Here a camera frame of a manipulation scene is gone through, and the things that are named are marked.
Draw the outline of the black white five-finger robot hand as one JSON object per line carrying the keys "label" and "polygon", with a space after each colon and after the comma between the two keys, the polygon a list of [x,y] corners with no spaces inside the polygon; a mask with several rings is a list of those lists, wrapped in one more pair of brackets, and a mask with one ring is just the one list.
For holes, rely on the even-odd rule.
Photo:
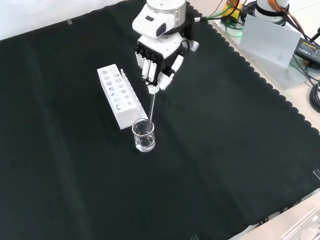
{"label": "black white five-finger robot hand", "polygon": [[148,88],[148,93],[155,95],[164,91],[173,81],[189,51],[197,51],[199,43],[174,33],[151,39],[142,35],[135,50],[141,78]]}

